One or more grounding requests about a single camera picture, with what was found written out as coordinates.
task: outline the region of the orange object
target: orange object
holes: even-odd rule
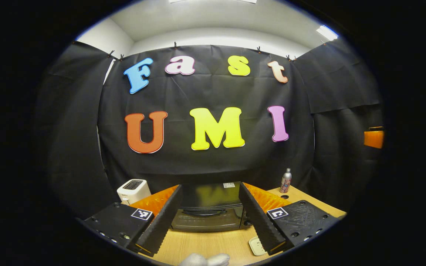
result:
[[[252,196],[257,201],[259,206],[261,206],[261,209],[264,211],[264,213],[266,213],[268,210],[291,204],[291,202],[288,200],[282,199],[281,197],[267,192],[264,189],[254,187],[253,185],[246,184],[244,182],[243,184],[247,187],[249,192],[251,192]]]
[[[154,216],[157,216],[157,214],[159,214],[167,200],[169,200],[170,196],[173,194],[173,192],[178,186],[179,185],[175,185],[173,187],[169,187],[167,189],[159,191],[140,201],[134,202],[130,206],[133,208],[151,211],[154,213]]]
[[[274,74],[274,77],[277,79],[277,81],[281,83],[287,83],[287,81],[289,81],[287,77],[282,75],[282,70],[284,70],[284,67],[279,65],[277,61],[269,62],[267,65],[272,68],[272,73]]]
[[[364,145],[382,149],[384,131],[364,131]]]
[[[164,119],[167,113],[164,111],[152,112],[153,137],[152,141],[145,143],[141,140],[141,121],[144,120],[142,113],[132,113],[125,117],[127,123],[127,143],[136,153],[155,153],[164,145]]]

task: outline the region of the gloved hand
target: gloved hand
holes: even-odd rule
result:
[[[229,260],[230,256],[224,253],[211,256],[208,259],[200,254],[192,253],[179,266],[228,266]]]

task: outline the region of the ceiling light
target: ceiling light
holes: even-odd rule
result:
[[[317,32],[323,35],[324,37],[326,37],[330,41],[333,41],[334,39],[338,39],[338,35],[324,25],[321,25],[317,29]]]

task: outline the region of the oven door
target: oven door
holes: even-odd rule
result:
[[[212,211],[178,210],[172,229],[187,232],[213,232],[239,229],[243,207]]]

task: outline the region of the letter f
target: letter f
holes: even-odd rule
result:
[[[134,66],[126,69],[124,74],[127,75],[131,84],[131,89],[129,90],[129,93],[135,94],[137,91],[149,84],[149,81],[147,79],[142,79],[142,76],[149,77],[151,71],[146,65],[150,65],[153,62],[154,60],[146,58],[141,62],[135,64]]]

